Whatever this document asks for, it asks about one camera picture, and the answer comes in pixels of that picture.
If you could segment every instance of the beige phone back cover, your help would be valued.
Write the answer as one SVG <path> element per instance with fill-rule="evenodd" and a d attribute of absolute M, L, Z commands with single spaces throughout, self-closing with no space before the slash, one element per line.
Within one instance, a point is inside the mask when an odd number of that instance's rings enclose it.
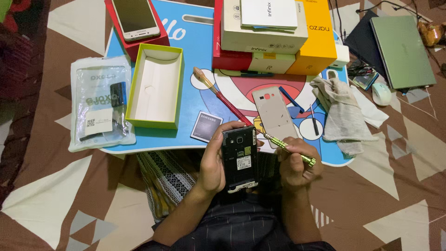
<path fill-rule="evenodd" d="M 260 99 L 265 94 L 269 94 L 269 99 Z M 279 140 L 283 140 L 286 137 L 298 138 L 293 120 L 289 115 L 285 101 L 277 86 L 253 91 L 252 97 L 256 103 L 263 128 L 268 134 Z M 273 149 L 277 148 L 271 141 L 269 141 L 269 145 Z"/>

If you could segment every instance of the qr code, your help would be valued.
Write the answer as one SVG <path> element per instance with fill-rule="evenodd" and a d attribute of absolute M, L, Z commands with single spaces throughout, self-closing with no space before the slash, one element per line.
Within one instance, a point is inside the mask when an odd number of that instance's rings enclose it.
<path fill-rule="evenodd" d="M 95 125 L 95 119 L 87 120 L 87 127 L 94 126 L 94 125 Z"/>

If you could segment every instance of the dark shirt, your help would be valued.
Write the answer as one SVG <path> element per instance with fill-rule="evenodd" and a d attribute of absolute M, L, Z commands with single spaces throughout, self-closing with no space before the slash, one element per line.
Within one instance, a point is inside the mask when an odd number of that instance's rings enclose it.
<path fill-rule="evenodd" d="M 294 244 L 281 222 L 281 196 L 221 192 L 192 233 L 171 247 L 150 241 L 136 250 L 335 250 L 322 241 Z"/>

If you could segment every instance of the computer mouse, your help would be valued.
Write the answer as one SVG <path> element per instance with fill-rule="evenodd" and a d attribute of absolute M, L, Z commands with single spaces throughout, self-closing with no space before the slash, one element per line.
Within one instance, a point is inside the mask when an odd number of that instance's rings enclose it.
<path fill-rule="evenodd" d="M 377 105 L 386 106 L 390 104 L 392 100 L 392 93 L 387 85 L 382 83 L 374 83 L 372 85 L 372 97 L 373 101 Z"/>

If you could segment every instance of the human hand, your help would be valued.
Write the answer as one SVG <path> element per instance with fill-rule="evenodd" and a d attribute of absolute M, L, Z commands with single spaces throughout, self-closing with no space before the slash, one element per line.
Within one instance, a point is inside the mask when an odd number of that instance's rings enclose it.
<path fill-rule="evenodd" d="M 324 170 L 318 150 L 306 143 L 301 138 L 287 137 L 283 140 L 288 145 L 288 152 L 279 148 L 277 150 L 280 164 L 280 175 L 282 185 L 290 191 L 296 191 L 310 184 L 319 177 Z M 315 158 L 316 163 L 310 167 L 302 161 L 302 155 Z"/>
<path fill-rule="evenodd" d="M 206 146 L 200 164 L 200 174 L 197 185 L 210 196 L 223 190 L 226 181 L 224 176 L 221 146 L 223 142 L 222 132 L 244 127 L 244 122 L 230 121 L 220 125 Z M 262 146 L 263 141 L 257 140 L 257 146 Z"/>

